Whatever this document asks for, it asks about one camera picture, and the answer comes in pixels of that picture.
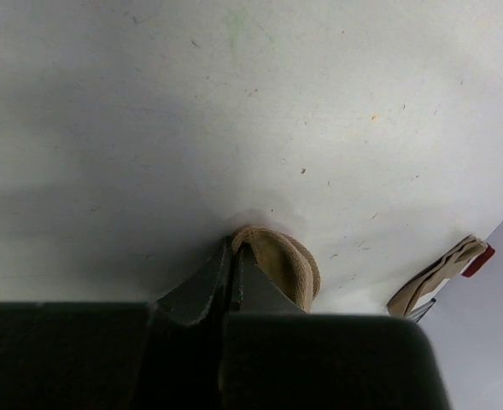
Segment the tan argyle sock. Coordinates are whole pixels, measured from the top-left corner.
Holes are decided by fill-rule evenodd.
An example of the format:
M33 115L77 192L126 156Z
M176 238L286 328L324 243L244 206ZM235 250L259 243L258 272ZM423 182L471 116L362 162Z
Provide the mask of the tan argyle sock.
M310 251L292 236L263 225L234 231L231 249L248 245L259 269L301 311L310 313L321 287L319 266Z

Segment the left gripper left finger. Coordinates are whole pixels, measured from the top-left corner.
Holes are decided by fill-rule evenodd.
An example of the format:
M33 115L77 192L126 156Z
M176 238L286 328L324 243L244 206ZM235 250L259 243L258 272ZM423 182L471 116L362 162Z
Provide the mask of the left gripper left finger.
M158 312L178 325L197 325L210 313L223 312L231 260L229 239L224 238L195 273L157 301Z

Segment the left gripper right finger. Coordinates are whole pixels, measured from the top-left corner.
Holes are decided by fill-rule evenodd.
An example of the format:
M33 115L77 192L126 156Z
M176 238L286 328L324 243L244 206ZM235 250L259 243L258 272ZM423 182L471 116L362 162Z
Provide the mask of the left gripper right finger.
M259 268L249 246L242 246L234 256L229 310L261 315L304 314Z

